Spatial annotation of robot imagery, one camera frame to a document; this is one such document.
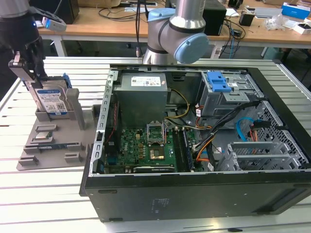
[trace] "gray 3d printed holder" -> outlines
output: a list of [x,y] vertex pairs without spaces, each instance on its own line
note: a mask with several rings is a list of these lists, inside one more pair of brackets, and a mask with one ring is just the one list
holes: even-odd
[[84,166],[97,123],[93,110],[82,111],[78,97],[78,89],[67,89],[66,98],[73,108],[67,119],[50,119],[47,112],[36,111],[37,120],[17,170]]

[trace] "wooden desk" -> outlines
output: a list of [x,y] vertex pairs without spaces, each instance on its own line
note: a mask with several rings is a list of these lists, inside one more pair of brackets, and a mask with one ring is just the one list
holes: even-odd
[[[244,0],[243,5],[238,12],[245,6],[250,7],[270,7],[280,8],[280,6],[267,5],[255,0]],[[117,22],[98,15],[99,9],[80,8],[80,13],[74,24],[68,25],[65,32],[51,32],[47,29],[40,29],[39,32],[43,39],[51,39],[55,42],[56,50],[59,56],[66,56],[66,50],[63,40],[86,40],[86,41],[121,41],[136,42],[135,21]],[[119,12],[110,14],[110,17],[122,17],[132,15],[130,12]],[[240,17],[231,17],[235,23],[238,23]],[[141,20],[140,22],[140,40],[147,42],[148,24]],[[243,27],[246,31],[245,38],[240,42],[241,46],[253,47],[277,47],[277,48],[301,48],[311,49],[311,36],[300,35],[293,30],[286,29],[268,31],[263,25],[264,19],[254,18],[250,27]],[[220,36],[209,36],[210,43],[214,45],[212,58],[218,58],[222,46],[229,39],[229,30],[223,27]]]

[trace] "desk leg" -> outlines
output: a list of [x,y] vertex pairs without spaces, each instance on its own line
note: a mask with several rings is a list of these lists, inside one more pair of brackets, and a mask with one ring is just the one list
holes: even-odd
[[218,59],[219,55],[222,51],[224,44],[220,42],[215,42],[212,55],[210,56],[212,59]]
[[57,55],[59,57],[67,57],[66,48],[65,48],[62,38],[57,37],[56,39],[54,39],[54,44],[56,47]]
[[263,49],[263,51],[261,53],[261,57],[265,56],[267,49],[268,49],[268,47],[264,47],[264,49]]

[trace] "aluminum extrusion table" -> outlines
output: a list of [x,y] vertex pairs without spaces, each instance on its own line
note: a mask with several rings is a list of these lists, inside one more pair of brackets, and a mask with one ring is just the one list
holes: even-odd
[[[101,104],[109,64],[138,64],[134,58],[50,57],[49,75],[66,72],[80,90],[84,109]],[[197,64],[257,67],[311,134],[311,93],[283,66],[268,60],[200,60]],[[311,198],[278,216],[247,216],[101,223],[88,198],[79,196],[83,167],[17,171],[35,122],[36,105],[18,79],[0,103],[0,232],[311,232]]]

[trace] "black box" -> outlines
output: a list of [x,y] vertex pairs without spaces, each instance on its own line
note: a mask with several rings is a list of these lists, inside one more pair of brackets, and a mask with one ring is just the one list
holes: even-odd
[[203,12],[206,22],[204,33],[206,35],[220,35],[225,19],[226,8],[217,0],[207,0]]
[[254,16],[255,16],[254,14],[242,13],[240,20],[239,20],[239,24],[242,26],[248,26],[248,27],[251,26]]
[[[30,0],[29,4],[44,11],[54,13],[60,0]],[[73,24],[79,14],[78,0],[63,0],[58,10],[57,16],[66,24]],[[42,16],[36,16],[36,20],[42,20]]]

